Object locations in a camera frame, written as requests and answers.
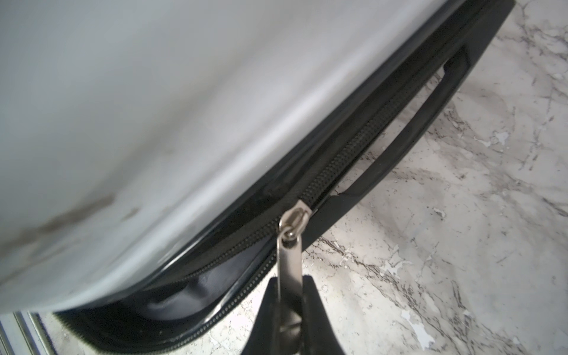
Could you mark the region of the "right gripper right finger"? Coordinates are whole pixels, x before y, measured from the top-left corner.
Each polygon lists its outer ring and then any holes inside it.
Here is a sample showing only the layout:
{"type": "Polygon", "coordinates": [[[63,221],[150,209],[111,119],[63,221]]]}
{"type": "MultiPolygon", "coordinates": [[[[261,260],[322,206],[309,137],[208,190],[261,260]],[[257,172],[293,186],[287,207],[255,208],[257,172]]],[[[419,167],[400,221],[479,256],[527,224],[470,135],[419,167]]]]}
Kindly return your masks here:
{"type": "Polygon", "coordinates": [[[301,354],[344,355],[331,327],[313,277],[303,276],[301,354]]]}

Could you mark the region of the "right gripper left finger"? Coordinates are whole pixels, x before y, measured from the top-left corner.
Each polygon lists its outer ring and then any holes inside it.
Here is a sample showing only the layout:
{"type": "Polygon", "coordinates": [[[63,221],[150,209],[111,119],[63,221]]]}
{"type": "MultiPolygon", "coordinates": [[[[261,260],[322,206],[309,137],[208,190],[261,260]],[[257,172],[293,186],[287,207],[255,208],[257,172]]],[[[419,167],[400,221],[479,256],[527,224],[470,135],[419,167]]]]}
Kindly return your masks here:
{"type": "Polygon", "coordinates": [[[278,300],[278,281],[269,280],[263,295],[251,334],[241,355],[270,355],[280,353],[280,307],[278,300]]]}

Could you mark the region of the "silver zipper pull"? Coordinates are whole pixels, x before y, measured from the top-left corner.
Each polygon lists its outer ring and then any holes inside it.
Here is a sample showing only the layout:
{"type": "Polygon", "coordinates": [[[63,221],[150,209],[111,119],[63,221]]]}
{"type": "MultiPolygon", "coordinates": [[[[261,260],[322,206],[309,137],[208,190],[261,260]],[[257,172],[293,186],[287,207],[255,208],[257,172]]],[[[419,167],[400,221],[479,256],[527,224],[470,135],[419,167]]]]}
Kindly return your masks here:
{"type": "Polygon", "coordinates": [[[302,324],[302,236],[312,210],[303,202],[284,212],[278,224],[277,281],[280,348],[284,354],[300,351],[302,324]]]}

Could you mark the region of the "black white space suitcase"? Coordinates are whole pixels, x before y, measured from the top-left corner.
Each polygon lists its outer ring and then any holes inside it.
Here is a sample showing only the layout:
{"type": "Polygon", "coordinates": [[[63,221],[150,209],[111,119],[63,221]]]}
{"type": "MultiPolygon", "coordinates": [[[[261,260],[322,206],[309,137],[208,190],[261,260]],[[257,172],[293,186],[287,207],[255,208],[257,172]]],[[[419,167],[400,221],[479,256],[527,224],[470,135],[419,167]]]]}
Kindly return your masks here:
{"type": "Polygon", "coordinates": [[[408,154],[513,1],[3,1],[1,352],[166,354],[408,154]]]}

